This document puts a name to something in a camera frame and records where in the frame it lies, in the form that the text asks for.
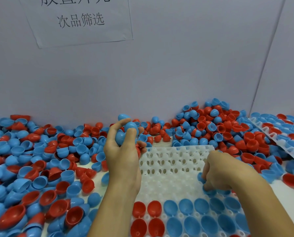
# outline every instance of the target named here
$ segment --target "egg tray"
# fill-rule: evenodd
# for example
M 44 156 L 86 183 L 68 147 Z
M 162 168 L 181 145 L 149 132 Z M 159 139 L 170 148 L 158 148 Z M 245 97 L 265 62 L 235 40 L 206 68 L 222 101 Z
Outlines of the egg tray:
M 203 198 L 210 201 L 210 197 L 203 192 L 203 184 L 198 181 L 198 173 L 201 172 L 204 168 L 204 160 L 207 158 L 209 151 L 214 150 L 213 146 L 181 146 L 181 147 L 153 147 L 147 148 L 147 152 L 142 155 L 139 164 L 142 173 L 141 189 L 137 195 L 136 201 L 143 202 L 147 207 L 148 204 L 157 200 L 161 203 L 162 213 L 159 218 L 163 221 L 165 225 L 165 233 L 163 237 L 170 237 L 169 232 L 166 227 L 166 223 L 170 218 L 164 213 L 163 204 L 166 200 L 173 200 L 177 205 L 182 199 L 189 199 L 194 203 L 198 198 Z M 229 196 L 236 198 L 237 196 L 234 193 L 231 193 Z M 223 195 L 217 193 L 216 198 L 223 201 L 225 198 Z M 231 210 L 225 209 L 222 214 L 228 215 L 235 222 L 236 213 L 233 213 Z M 213 217 L 216 221 L 218 214 L 210 209 L 207 214 Z M 197 221 L 200 222 L 203 215 L 200 215 L 198 212 L 193 210 L 191 214 Z M 182 223 L 187 216 L 181 213 L 178 210 L 176 218 Z M 145 220 L 147 226 L 152 219 L 152 217 L 146 211 L 146 214 L 142 217 Z M 218 233 L 214 236 L 218 237 L 227 237 L 231 234 L 225 233 L 220 226 L 218 226 Z M 247 236 L 249 233 L 244 232 L 239 227 L 235 233 L 241 237 Z M 145 237 L 152 236 L 147 229 Z M 183 233 L 181 237 L 188 237 L 184 225 Z M 199 237 L 207 237 L 203 228 Z
M 277 139 L 278 134 L 275 132 L 269 133 L 269 127 L 265 126 L 262 127 L 263 122 L 258 121 L 256 117 L 251 117 L 249 120 L 256 126 L 258 129 L 260 129 L 263 133 L 265 133 L 270 139 L 272 139 L 278 146 L 280 146 L 286 153 L 288 153 L 292 158 L 294 158 L 294 147 L 286 148 L 286 140 L 284 139 Z M 287 133 L 282 132 L 281 135 L 288 136 Z

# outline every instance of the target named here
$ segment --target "filled egg tray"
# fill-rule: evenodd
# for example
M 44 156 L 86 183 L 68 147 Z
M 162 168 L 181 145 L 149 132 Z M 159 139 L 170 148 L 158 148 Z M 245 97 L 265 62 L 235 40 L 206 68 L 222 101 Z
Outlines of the filled egg tray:
M 238 198 L 203 190 L 201 171 L 212 146 L 153 147 L 140 159 L 141 189 L 129 236 L 248 236 Z
M 274 118 L 275 116 L 271 115 L 270 117 L 271 118 L 264 118 L 262 115 L 260 115 L 260 117 L 253 117 L 252 113 L 250 121 L 294 158 L 294 139 L 289 137 L 291 134 L 294 135 L 294 120 L 287 119 L 287 121 L 293 123 L 289 124 L 277 117 Z

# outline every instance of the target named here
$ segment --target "white wall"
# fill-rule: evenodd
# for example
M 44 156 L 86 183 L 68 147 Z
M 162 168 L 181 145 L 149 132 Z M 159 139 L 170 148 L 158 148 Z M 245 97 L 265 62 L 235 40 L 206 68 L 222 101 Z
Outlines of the white wall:
M 39 49 L 0 0 L 0 116 L 39 124 L 171 119 L 218 97 L 249 110 L 282 0 L 130 0 L 133 41 Z
M 252 112 L 294 115 L 294 0 L 282 10 Z

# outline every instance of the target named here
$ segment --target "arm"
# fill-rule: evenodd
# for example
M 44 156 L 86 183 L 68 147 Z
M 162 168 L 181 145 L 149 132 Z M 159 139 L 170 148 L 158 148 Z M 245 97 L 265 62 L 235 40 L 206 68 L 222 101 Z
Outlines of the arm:
M 121 147 L 115 142 L 115 135 L 129 121 L 130 119 L 123 119 L 109 129 L 104 152 L 110 178 L 88 237 L 128 236 L 130 218 L 141 184 L 139 157 L 135 146 L 137 131 L 129 128 Z M 143 127 L 139 128 L 139 132 L 143 132 Z M 141 154 L 145 153 L 146 143 L 137 143 Z
M 294 236 L 294 223 L 268 183 L 250 166 L 212 151 L 202 177 L 205 190 L 233 189 L 245 212 L 252 237 Z

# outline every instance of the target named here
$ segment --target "white paper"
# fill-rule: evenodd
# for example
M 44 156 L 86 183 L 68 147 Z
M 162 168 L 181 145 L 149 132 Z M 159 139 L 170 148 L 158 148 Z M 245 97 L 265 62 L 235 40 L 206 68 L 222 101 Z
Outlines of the white paper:
M 19 0 L 39 48 L 132 40 L 128 0 Z

